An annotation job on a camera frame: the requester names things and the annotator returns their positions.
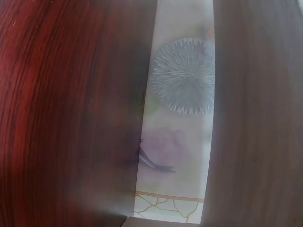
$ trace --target cracked tile pattern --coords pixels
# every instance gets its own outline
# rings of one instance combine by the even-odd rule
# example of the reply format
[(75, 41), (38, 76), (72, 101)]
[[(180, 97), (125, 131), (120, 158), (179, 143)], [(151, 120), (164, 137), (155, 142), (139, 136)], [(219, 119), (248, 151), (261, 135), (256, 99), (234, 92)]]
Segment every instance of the cracked tile pattern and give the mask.
[(136, 194), (134, 217), (194, 223), (201, 221), (203, 203)]

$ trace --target floor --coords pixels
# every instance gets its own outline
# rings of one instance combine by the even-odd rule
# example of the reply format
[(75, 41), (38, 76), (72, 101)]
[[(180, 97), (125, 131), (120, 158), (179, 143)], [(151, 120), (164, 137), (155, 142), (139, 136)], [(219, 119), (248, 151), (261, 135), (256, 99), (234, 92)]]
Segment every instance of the floor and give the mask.
[[(202, 39), (214, 46), (212, 0), (158, 1), (151, 65), (165, 45), (181, 38)], [(200, 223), (212, 127), (212, 112), (186, 115), (170, 110), (149, 77), (141, 147), (152, 161), (174, 166), (176, 172), (162, 173), (139, 164), (135, 217)]]

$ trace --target dandelion wall decal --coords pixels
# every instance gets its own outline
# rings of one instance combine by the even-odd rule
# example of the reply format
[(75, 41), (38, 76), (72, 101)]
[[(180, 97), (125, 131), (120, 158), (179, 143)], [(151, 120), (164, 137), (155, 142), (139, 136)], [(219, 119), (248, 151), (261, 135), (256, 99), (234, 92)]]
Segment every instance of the dandelion wall decal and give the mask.
[(185, 38), (159, 51), (152, 63), (151, 82), (171, 110), (187, 115), (214, 111), (214, 44)]

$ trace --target gold line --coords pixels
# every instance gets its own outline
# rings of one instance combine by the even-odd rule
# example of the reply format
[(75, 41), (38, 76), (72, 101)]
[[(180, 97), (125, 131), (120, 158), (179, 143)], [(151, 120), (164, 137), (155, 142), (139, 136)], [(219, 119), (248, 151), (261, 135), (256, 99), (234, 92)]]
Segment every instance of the gold line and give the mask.
[(194, 213), (196, 210), (197, 210), (197, 208), (198, 208), (198, 202), (197, 202), (197, 204), (196, 204), (196, 207), (195, 207), (195, 209), (194, 209), (194, 211), (192, 211), (192, 212), (190, 212), (187, 216), (186, 216), (186, 222), (185, 223), (187, 223), (188, 222), (188, 219), (189, 219), (189, 215), (191, 215), (192, 213)]
[(178, 197), (178, 196), (171, 196), (171, 195), (161, 195), (161, 194), (154, 194), (154, 193), (141, 192), (141, 191), (136, 191), (136, 194), (138, 194), (138, 195), (147, 195), (147, 196), (152, 196), (152, 197), (159, 197), (159, 198), (164, 198), (164, 199), (169, 199), (169, 200), (183, 200), (183, 201), (193, 201), (193, 202), (204, 202), (204, 199), (199, 199), (199, 198)]
[(134, 211), (134, 213), (136, 213), (136, 214), (140, 215), (142, 218), (145, 218), (145, 219), (146, 219), (146, 217), (144, 217), (142, 214), (139, 214), (139, 213), (136, 212), (136, 211)]
[(177, 210), (177, 212), (178, 212), (182, 217), (186, 218), (186, 216), (183, 216), (183, 214), (182, 214), (182, 213), (178, 210), (178, 208), (176, 207), (175, 201), (172, 200), (172, 202), (174, 203), (174, 207), (175, 207), (175, 209)]

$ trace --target wooden door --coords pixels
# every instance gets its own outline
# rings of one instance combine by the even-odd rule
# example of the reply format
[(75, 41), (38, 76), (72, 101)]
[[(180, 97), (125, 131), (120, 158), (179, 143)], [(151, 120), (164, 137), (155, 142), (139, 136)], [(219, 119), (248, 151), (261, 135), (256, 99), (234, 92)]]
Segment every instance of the wooden door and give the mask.
[(0, 226), (134, 208), (155, 0), (0, 0)]
[(203, 227), (303, 226), (303, 16), (214, 0), (214, 131)]

